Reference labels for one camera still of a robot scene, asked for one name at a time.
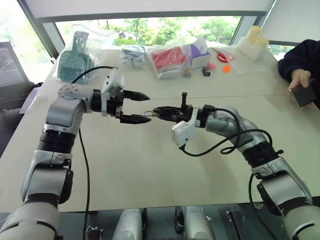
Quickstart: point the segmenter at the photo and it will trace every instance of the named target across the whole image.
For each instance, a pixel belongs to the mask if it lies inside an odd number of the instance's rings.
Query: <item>teal plastic item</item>
[[[85,54],[88,36],[89,33],[85,31],[76,31],[73,35],[72,49],[60,55],[57,77],[61,81],[71,83],[80,74],[94,67],[90,56]],[[76,83],[87,84],[89,78],[90,73],[84,75]]]

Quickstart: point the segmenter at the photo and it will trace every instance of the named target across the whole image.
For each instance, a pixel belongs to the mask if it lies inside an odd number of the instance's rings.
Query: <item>table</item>
[[[116,65],[118,54],[117,50],[109,50],[106,64]],[[143,114],[159,106],[179,106],[182,91],[188,92],[189,104],[233,106],[272,135],[274,148],[284,150],[283,156],[311,194],[320,195],[320,111],[315,106],[301,111],[290,103],[285,94],[288,84],[278,75],[277,61],[271,54],[264,61],[266,72],[251,74],[223,74],[219,71],[222,63],[217,62],[214,53],[211,60],[217,64],[211,77],[202,76],[198,70],[191,78],[165,81],[154,80],[149,69],[120,67],[126,77],[125,89],[151,98],[144,102],[126,100],[124,113]],[[0,212],[11,212],[21,204],[25,172],[37,148],[48,108],[64,84],[52,78],[54,70],[0,159]],[[100,74],[89,86],[100,89],[103,77]],[[171,140],[173,125],[157,118],[146,124],[129,125],[99,113],[83,116],[81,131],[90,166],[90,210],[248,202],[251,171],[242,155],[236,151],[221,155],[219,150],[226,143],[202,157],[189,157]],[[200,153],[221,139],[197,129],[195,140],[186,149]],[[78,137],[72,154],[73,188],[70,199],[59,206],[63,212],[83,211],[86,205],[87,177]],[[252,191],[253,199],[259,201],[256,188]]]

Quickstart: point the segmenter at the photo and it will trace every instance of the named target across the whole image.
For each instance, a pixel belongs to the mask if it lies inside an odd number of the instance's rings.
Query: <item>pink ball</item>
[[[217,68],[217,66],[216,66],[213,62],[209,62],[208,67],[209,67],[211,70],[216,70],[216,68]]]

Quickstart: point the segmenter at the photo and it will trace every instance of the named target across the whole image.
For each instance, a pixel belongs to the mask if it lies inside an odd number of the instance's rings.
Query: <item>black cable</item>
[[[80,78],[82,78],[84,75],[86,75],[87,73],[90,73],[94,70],[97,70],[97,69],[114,69],[115,66],[96,66],[96,67],[93,67],[93,68],[90,68],[88,69],[87,71],[84,71],[83,73],[81,73],[76,79],[74,79],[71,83],[72,84],[75,84]]]
[[[250,205],[253,209],[253,213],[256,216],[256,218],[259,220],[261,225],[264,227],[264,229],[269,233],[269,235],[272,237],[273,240],[278,240],[276,235],[271,231],[271,229],[267,226],[265,221],[262,220],[262,218],[258,215],[258,209],[255,207],[254,202],[252,200],[252,193],[251,193],[251,187],[252,187],[252,180],[254,179],[254,175],[251,174],[250,179],[249,179],[249,184],[248,184],[248,193],[249,193],[249,201]]]
[[[83,231],[82,231],[82,240],[86,240],[86,230],[87,230],[89,204],[90,204],[90,171],[89,171],[87,154],[86,154],[84,142],[82,140],[80,128],[79,128],[79,137],[80,137],[80,143],[81,143],[81,147],[82,147],[82,151],[83,151],[85,167],[86,167],[86,177],[87,177],[86,206],[85,206],[84,223],[83,223]]]
[[[236,150],[239,145],[240,136],[241,136],[240,135],[240,132],[241,132],[240,122],[239,122],[239,119],[237,118],[237,116],[232,111],[230,111],[228,109],[215,108],[214,111],[223,111],[223,112],[229,113],[230,115],[232,115],[232,117],[234,118],[234,121],[235,121],[236,133],[237,133],[235,143],[233,146],[225,147],[225,148],[221,149],[221,151],[220,151],[221,154],[227,155],[227,154],[232,153],[234,150]]]
[[[272,146],[273,142],[272,142],[272,138],[271,138],[271,135],[265,131],[265,130],[262,130],[262,129],[249,129],[249,130],[244,130],[244,131],[241,131],[239,133],[235,133],[235,134],[232,134],[228,137],[226,137],[225,139],[223,139],[222,141],[218,142],[216,145],[214,145],[213,147],[209,148],[207,151],[204,151],[202,153],[198,153],[198,154],[193,154],[193,153],[189,153],[185,150],[185,146],[182,146],[180,149],[182,150],[182,152],[184,152],[185,154],[191,156],[191,157],[200,157],[200,156],[203,156],[203,155],[206,155],[207,153],[210,153],[212,150],[216,149],[217,147],[219,147],[221,144],[225,143],[226,141],[230,140],[230,139],[233,139],[234,137],[237,137],[237,136],[240,136],[242,134],[246,134],[246,133],[251,133],[251,132],[261,132],[261,133],[264,133],[268,139],[269,139],[269,144]]]

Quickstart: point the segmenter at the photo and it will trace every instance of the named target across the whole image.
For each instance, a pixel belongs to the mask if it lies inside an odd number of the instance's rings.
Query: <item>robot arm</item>
[[[144,101],[143,93],[123,90],[124,77],[114,68],[104,81],[102,91],[79,84],[68,84],[58,91],[49,107],[37,150],[21,188],[23,204],[0,229],[0,240],[58,240],[58,204],[71,194],[73,171],[71,150],[84,113],[101,112],[121,123],[142,124],[150,119],[124,115],[124,98]]]
[[[173,140],[180,149],[194,138],[195,127],[224,137],[238,131],[234,117],[211,105],[186,105],[186,93],[182,94],[181,107],[157,107],[152,115],[160,119],[176,122],[172,127]],[[229,107],[238,119],[240,130],[254,130],[257,126],[241,117]],[[237,138],[230,141],[235,144]],[[297,176],[285,159],[275,152],[265,136],[258,131],[240,135],[237,149],[242,153],[254,176],[261,180],[257,189],[267,208],[283,222],[290,239],[313,240],[320,237],[320,208],[312,205],[312,196],[304,182]]]

